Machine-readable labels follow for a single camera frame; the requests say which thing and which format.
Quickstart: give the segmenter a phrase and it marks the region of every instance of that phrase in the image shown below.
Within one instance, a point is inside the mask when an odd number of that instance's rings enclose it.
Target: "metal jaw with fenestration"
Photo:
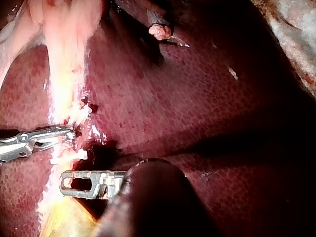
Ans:
[[[62,173],[59,179],[60,192],[65,196],[84,199],[107,199],[112,201],[119,192],[126,171],[80,171],[68,170]],[[73,189],[65,185],[73,179],[90,179],[90,190]]]

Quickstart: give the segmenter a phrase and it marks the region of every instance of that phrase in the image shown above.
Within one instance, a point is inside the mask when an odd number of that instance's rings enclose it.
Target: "yellow fat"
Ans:
[[[97,223],[72,197],[63,197],[52,210],[39,237],[88,237]]]

